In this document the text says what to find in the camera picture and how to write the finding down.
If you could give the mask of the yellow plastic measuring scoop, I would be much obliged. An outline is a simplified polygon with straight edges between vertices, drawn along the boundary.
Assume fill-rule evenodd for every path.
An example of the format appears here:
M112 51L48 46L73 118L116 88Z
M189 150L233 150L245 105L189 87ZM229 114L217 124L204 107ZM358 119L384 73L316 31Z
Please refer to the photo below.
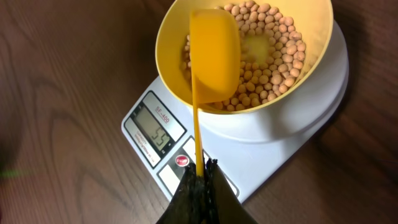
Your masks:
M204 176L199 106L229 99L239 83L240 39L234 17L220 9L197 9L190 14L192 106L196 175Z

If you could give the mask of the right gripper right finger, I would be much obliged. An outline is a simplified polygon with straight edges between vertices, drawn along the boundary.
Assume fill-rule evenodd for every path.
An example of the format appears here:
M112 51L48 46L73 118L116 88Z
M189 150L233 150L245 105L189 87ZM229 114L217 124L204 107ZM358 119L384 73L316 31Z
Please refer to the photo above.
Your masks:
M205 171L206 223L256 224L233 192L216 159L208 159Z

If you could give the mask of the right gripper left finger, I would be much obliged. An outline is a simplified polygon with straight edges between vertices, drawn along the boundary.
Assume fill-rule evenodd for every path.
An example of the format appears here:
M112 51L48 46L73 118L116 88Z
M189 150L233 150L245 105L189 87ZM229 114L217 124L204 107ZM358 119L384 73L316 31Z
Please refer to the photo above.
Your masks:
M204 221L204 179L196 174L196 165L189 163L169 206L156 224L200 224Z

